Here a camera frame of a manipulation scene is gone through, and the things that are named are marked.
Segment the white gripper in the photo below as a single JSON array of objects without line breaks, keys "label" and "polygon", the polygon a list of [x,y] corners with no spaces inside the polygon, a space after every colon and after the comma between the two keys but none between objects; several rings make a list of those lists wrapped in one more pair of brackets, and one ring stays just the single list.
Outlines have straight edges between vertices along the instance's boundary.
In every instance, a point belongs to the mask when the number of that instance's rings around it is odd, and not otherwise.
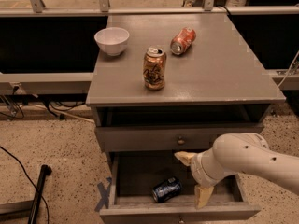
[{"label": "white gripper", "polygon": [[192,176],[199,184],[194,187],[195,207],[203,208],[213,193],[213,186],[225,178],[224,169],[217,162],[212,149],[197,154],[180,151],[175,153],[175,157],[185,166],[191,166]]}]

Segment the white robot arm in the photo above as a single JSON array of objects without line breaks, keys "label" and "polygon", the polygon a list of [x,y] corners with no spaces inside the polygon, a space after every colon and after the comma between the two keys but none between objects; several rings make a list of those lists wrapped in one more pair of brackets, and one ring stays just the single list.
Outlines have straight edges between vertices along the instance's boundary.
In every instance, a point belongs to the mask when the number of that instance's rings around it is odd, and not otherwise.
[{"label": "white robot arm", "polygon": [[191,168],[197,209],[207,205],[219,182],[238,173],[261,177],[299,194],[299,158],[271,151],[257,133],[223,134],[209,150],[180,151],[175,157]]}]

